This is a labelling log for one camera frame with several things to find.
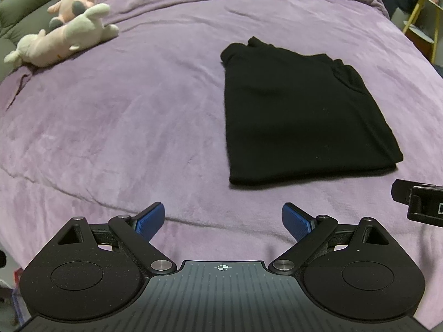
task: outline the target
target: yellow wooden leg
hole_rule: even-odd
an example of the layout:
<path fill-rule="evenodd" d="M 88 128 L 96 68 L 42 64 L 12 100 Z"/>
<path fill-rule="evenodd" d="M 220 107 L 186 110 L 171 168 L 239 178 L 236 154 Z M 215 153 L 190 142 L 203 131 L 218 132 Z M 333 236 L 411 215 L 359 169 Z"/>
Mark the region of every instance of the yellow wooden leg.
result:
<path fill-rule="evenodd" d="M 436 30 L 434 32 L 434 44 L 432 46 L 432 57 L 431 57 L 431 63 L 434 63 L 436 60 L 436 53 L 437 53 L 437 44 L 439 41 L 439 29 L 440 29 L 440 9 L 436 9 Z"/>
<path fill-rule="evenodd" d="M 423 7 L 424 2 L 425 2 L 425 0 L 418 0 L 413 13 L 411 14 L 411 17 L 409 17 L 408 23 L 406 24 L 405 28 L 403 29 L 404 34 L 406 34 L 408 32 L 408 30 L 412 24 L 415 24 L 417 22 L 418 16 L 420 15 L 421 8 Z"/>

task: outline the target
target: black folded shirt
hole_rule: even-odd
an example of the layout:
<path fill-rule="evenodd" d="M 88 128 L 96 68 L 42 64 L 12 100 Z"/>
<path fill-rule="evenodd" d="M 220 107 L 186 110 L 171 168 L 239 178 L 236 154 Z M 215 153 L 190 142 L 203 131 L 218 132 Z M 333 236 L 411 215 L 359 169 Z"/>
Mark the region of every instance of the black folded shirt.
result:
<path fill-rule="evenodd" d="M 362 78 L 341 60 L 255 37 L 221 60 L 232 184 L 380 174 L 403 160 Z"/>

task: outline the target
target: wall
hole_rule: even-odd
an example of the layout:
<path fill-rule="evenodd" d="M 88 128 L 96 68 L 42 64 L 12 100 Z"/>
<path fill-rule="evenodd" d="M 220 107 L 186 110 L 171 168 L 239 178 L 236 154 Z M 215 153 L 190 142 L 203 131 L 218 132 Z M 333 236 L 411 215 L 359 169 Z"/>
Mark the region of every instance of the wall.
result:
<path fill-rule="evenodd" d="M 419 26 L 428 36 L 434 38 L 434 22 L 436 9 L 431 4 L 426 3 L 424 10 L 420 14 L 417 21 Z M 443 66 L 443 11 L 440 11 L 440 33 L 439 43 L 437 47 L 436 61 L 437 65 Z"/>

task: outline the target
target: silver screw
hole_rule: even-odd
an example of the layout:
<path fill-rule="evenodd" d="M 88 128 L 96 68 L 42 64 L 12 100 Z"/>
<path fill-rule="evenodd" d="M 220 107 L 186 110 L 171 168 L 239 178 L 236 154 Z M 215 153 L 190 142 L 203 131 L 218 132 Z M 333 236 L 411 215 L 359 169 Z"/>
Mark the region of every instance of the silver screw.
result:
<path fill-rule="evenodd" d="M 274 261 L 272 265 L 279 271 L 289 271 L 295 267 L 294 263 L 287 259 L 278 259 L 277 261 Z"/>
<path fill-rule="evenodd" d="M 165 259 L 159 259 L 151 263 L 151 268 L 156 271 L 166 271 L 172 267 L 172 263 Z"/>

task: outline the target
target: purple bedspread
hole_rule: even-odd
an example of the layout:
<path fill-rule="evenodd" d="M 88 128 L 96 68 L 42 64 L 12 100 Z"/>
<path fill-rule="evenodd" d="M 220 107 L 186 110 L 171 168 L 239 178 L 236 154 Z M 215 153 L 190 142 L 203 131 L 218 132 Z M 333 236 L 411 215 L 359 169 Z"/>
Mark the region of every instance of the purple bedspread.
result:
<path fill-rule="evenodd" d="M 390 196 L 396 178 L 443 184 L 443 79 L 380 0 L 100 1 L 120 36 L 36 71 L 0 106 L 0 243 L 17 262 L 72 216 L 103 223 L 162 201 L 152 243 L 177 264 L 269 263 L 293 244 L 281 223 L 291 201 L 343 224 L 378 219 L 425 274 L 416 317 L 429 328 L 443 319 L 443 230 L 407 220 Z M 230 186 L 220 53 L 251 36 L 354 66 L 405 155 L 398 170 Z M 0 85 L 0 101 L 22 74 Z"/>

